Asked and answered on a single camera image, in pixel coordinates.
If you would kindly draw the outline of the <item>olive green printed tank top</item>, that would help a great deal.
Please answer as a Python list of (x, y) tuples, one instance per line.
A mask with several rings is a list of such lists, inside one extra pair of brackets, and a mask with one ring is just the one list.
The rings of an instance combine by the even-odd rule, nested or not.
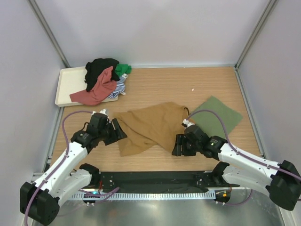
[[(214, 96), (210, 96), (204, 103), (197, 107), (193, 113), (199, 110), (210, 110), (216, 113), (222, 120), (228, 135), (243, 118), (240, 113), (227, 107)], [(222, 124), (213, 113), (196, 113), (191, 117), (191, 121), (194, 121), (209, 137), (219, 136), (226, 139)]]

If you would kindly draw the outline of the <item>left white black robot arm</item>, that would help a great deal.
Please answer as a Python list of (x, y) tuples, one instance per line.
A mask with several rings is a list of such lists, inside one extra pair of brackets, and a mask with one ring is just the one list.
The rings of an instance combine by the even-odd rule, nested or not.
[(100, 142), (110, 145), (126, 138), (117, 119), (110, 119), (106, 109), (91, 112), (90, 121), (66, 140), (66, 149), (55, 163), (34, 182), (20, 188), (20, 211), (24, 225), (28, 219), (48, 226), (56, 218), (60, 207), (80, 189), (99, 185), (98, 168), (89, 164), (71, 173), (73, 168)]

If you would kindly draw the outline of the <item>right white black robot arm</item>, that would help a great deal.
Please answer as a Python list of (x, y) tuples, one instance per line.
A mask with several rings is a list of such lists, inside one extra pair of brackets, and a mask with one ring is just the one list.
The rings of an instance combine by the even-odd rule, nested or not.
[(212, 171), (216, 186), (239, 185), (260, 192), (277, 206), (292, 211), (301, 196), (301, 175), (295, 165), (284, 160), (270, 161), (234, 146), (228, 139), (209, 137), (190, 123), (177, 134), (172, 155), (195, 156), (201, 153), (219, 163)]

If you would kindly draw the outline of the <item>tan brown tank top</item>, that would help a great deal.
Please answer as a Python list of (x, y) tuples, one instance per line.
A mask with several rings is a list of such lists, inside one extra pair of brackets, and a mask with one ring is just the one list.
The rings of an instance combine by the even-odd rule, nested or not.
[(183, 133), (182, 122), (189, 114), (186, 106), (174, 102), (115, 113), (114, 118), (127, 135), (118, 142), (120, 156), (140, 154), (154, 145), (171, 153), (176, 135)]

